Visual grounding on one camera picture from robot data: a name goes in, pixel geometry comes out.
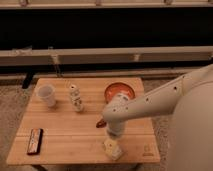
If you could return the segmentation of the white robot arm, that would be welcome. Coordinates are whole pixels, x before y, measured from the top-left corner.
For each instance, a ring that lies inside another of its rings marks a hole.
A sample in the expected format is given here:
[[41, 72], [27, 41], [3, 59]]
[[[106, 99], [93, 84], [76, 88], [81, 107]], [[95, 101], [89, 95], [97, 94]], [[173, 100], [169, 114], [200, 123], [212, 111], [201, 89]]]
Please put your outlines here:
[[103, 109], [117, 139], [130, 119], [172, 116], [166, 171], [213, 171], [213, 64], [186, 73], [133, 100], [119, 93]]

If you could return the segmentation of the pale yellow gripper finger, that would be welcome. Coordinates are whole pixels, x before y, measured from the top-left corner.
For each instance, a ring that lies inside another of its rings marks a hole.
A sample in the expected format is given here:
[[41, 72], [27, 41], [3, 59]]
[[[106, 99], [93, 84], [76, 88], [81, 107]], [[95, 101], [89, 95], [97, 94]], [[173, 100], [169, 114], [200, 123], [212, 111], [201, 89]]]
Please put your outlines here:
[[104, 141], [104, 149], [105, 150], [113, 150], [117, 146], [117, 141], [112, 138], [107, 138]]

